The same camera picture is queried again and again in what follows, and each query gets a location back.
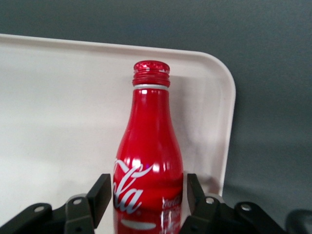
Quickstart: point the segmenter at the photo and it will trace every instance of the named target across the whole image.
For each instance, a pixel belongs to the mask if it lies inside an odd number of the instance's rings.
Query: coca-cola bottle
[[[116,234],[176,234],[183,166],[169,110],[169,66],[134,65],[133,101],[114,168]]]

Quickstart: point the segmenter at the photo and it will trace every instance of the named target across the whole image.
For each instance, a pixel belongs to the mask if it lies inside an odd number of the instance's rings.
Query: gray wall
[[[312,1],[2,0],[0,33],[214,55],[237,90],[225,200],[312,209]]]

